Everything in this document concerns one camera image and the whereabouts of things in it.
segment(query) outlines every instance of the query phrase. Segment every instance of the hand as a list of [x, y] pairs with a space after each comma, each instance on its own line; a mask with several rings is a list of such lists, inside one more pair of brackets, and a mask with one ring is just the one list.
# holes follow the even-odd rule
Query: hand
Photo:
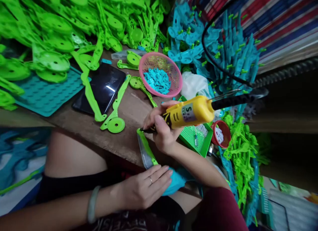
[[161, 114], [165, 113], [168, 107], [178, 103], [178, 101], [172, 100], [161, 104], [160, 107], [154, 108], [143, 122], [144, 130], [155, 124], [157, 134], [153, 134], [153, 140], [155, 141], [157, 148], [167, 155], [170, 155], [173, 151], [173, 144], [176, 142], [183, 128], [171, 130]]
[[168, 169], [168, 166], [155, 165], [119, 183], [116, 192], [120, 209], [150, 207], [171, 184], [173, 171]]

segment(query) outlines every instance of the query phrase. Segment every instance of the striped fabric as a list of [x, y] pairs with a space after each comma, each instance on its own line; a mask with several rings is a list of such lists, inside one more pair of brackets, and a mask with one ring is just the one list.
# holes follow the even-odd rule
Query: striped fabric
[[[202, 10], [202, 18], [209, 21], [229, 0], [187, 0], [190, 6]], [[277, 59], [318, 41], [318, 0], [239, 0], [228, 9], [228, 15], [239, 10], [245, 37], [253, 33], [261, 42], [260, 63]], [[222, 17], [216, 27], [222, 25]]]

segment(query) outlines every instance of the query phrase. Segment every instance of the red plastic bowl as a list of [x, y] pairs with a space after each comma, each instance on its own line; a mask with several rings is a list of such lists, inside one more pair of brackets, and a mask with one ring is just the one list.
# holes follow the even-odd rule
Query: red plastic bowl
[[[167, 94], [161, 94], [154, 90], [145, 80], [145, 77], [143, 75], [144, 72], [148, 72], [148, 69], [163, 69], [168, 77], [169, 81], [171, 81], [171, 87], [169, 89], [169, 93]], [[175, 62], [173, 62], [172, 59], [170, 59], [168, 56], [165, 56], [164, 54], [158, 53], [158, 52], [150, 52], [147, 54], [144, 54], [139, 62], [139, 74], [143, 81], [143, 84], [145, 85], [146, 89], [151, 92], [153, 95], [157, 95], [160, 97], [175, 97], [177, 96], [182, 88], [182, 75], [181, 72], [176, 65]]]
[[[218, 125], [219, 129], [221, 129], [222, 133], [223, 133], [223, 142], [221, 144], [219, 144], [218, 140], [216, 139], [216, 133], [215, 133], [215, 129], [214, 127]], [[215, 123], [212, 124], [211, 128], [213, 129], [213, 135], [212, 135], [212, 143], [214, 145], [219, 145], [220, 147], [222, 147], [223, 149], [228, 148], [230, 140], [231, 140], [231, 132], [229, 127], [226, 125], [225, 122], [223, 121], [216, 121]]]

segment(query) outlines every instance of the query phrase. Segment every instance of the smartphone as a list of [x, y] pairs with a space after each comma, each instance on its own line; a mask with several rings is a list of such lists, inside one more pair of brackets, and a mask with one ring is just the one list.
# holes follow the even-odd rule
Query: smartphone
[[[95, 75], [90, 81], [90, 86], [101, 114], [105, 114], [125, 81], [126, 74], [105, 63], [102, 63], [94, 73]], [[94, 115], [85, 96], [85, 88], [80, 92], [78, 99], [73, 103], [72, 107], [77, 111]]]

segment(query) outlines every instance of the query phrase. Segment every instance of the pegboard tray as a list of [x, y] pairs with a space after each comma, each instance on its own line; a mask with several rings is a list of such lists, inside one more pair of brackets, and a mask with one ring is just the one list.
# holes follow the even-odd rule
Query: pegboard tray
[[49, 117], [84, 87], [80, 75], [80, 71], [70, 67], [67, 80], [56, 84], [42, 80], [32, 73], [27, 79], [15, 81], [15, 84], [25, 91], [21, 96], [15, 97], [16, 104]]
[[[181, 96], [179, 101], [186, 101], [185, 97]], [[208, 134], [206, 137], [204, 137], [204, 134], [200, 130], [196, 130], [196, 134], [198, 136], [198, 146], [195, 146], [194, 144], [194, 136], [195, 136], [195, 127], [185, 127], [183, 131], [181, 132], [179, 138], [193, 151], [199, 153], [204, 158], [206, 157], [206, 154], [208, 153], [209, 146], [211, 144], [211, 139], [213, 135], [212, 128], [205, 123], [205, 128], [208, 130]]]

